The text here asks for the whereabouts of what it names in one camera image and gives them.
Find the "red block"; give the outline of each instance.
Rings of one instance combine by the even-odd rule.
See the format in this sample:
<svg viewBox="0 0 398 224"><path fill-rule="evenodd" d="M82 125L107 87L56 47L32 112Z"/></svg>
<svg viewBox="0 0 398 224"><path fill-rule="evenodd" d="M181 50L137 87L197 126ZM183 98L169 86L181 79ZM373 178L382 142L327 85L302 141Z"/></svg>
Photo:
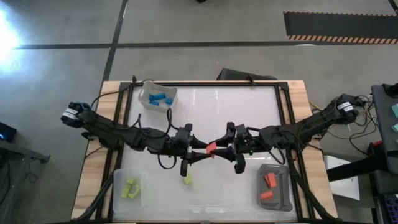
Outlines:
<svg viewBox="0 0 398 224"><path fill-rule="evenodd" d="M213 151L213 150L215 150L215 149L217 149L217 145L216 145L215 142L213 142L213 143L211 143L210 145L208 145L208 146L206 147L206 153L207 153L207 154L210 154L210 152Z"/></svg>
<svg viewBox="0 0 398 224"><path fill-rule="evenodd" d="M260 199L268 200L268 199L271 199L273 196L274 196L274 194L272 193L272 191L268 191L268 192L264 192L264 193L260 194Z"/></svg>
<svg viewBox="0 0 398 224"><path fill-rule="evenodd" d="M267 186L270 189L276 187L275 174L268 173L267 175L264 176L264 179L266 180Z"/></svg>

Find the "gray tray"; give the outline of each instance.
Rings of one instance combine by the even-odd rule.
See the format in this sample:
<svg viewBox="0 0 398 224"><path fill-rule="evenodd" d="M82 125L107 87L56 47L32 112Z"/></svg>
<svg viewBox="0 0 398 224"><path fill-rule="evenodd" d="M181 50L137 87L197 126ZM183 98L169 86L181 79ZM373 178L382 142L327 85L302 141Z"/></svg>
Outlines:
<svg viewBox="0 0 398 224"><path fill-rule="evenodd" d="M268 188L264 176L268 173L275 175L277 186ZM293 209L289 197L289 168L274 164L263 164L257 172L257 202L265 209L289 212ZM274 194L272 199L262 201L260 194L271 190Z"/></svg>

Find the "floor mat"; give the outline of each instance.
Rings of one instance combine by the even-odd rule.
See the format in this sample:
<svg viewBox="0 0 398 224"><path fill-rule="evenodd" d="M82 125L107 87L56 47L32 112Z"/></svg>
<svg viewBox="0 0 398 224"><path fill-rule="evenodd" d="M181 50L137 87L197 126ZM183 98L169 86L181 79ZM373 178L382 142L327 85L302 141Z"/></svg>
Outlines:
<svg viewBox="0 0 398 224"><path fill-rule="evenodd" d="M290 40L398 44L398 17L372 14L284 12Z"/></svg>

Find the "concrete floor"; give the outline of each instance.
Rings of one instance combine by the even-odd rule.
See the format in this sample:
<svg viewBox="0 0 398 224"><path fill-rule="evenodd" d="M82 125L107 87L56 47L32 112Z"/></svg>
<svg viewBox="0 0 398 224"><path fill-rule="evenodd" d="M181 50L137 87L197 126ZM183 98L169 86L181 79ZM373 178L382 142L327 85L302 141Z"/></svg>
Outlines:
<svg viewBox="0 0 398 224"><path fill-rule="evenodd" d="M112 42L122 0L20 0L0 2L0 29L18 44L107 44ZM282 11L392 14L387 1L350 0L130 0L119 43L287 40ZM0 40L6 44L9 39ZM86 141L60 116L70 101L98 94L109 49L11 50L0 61L0 121L15 127L16 144L50 154L39 176L26 183L16 223L69 219ZM223 67L278 79L305 80L320 106L348 93L368 95L370 86L398 82L395 45L203 47L118 49L110 80L214 80ZM351 126L351 132L358 130ZM348 136L345 126L333 129ZM377 134L356 143L365 148ZM326 136L326 152L361 157L347 141ZM370 191L363 188L364 200ZM371 222L370 210L336 198L340 218Z"/></svg>

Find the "lime green block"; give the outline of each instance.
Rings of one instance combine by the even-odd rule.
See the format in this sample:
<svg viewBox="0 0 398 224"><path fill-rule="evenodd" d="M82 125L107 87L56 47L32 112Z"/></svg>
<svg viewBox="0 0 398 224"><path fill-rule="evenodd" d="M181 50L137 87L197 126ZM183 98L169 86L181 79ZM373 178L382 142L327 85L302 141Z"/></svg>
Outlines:
<svg viewBox="0 0 398 224"><path fill-rule="evenodd" d="M131 189L131 185L126 184L123 187L122 194L120 195L120 197L127 198L127 196L129 195L130 189Z"/></svg>
<svg viewBox="0 0 398 224"><path fill-rule="evenodd" d="M136 179L133 177L128 177L127 178L127 183L133 185L135 183Z"/></svg>
<svg viewBox="0 0 398 224"><path fill-rule="evenodd" d="M141 187L138 184L136 184L136 191L134 193L129 194L129 198L131 198L131 199L135 198L137 196L137 194L140 192L140 190L141 190Z"/></svg>
<svg viewBox="0 0 398 224"><path fill-rule="evenodd" d="M187 173L187 176L186 177L184 177L184 183L185 184L192 184L192 176L191 176L191 174L190 173Z"/></svg>

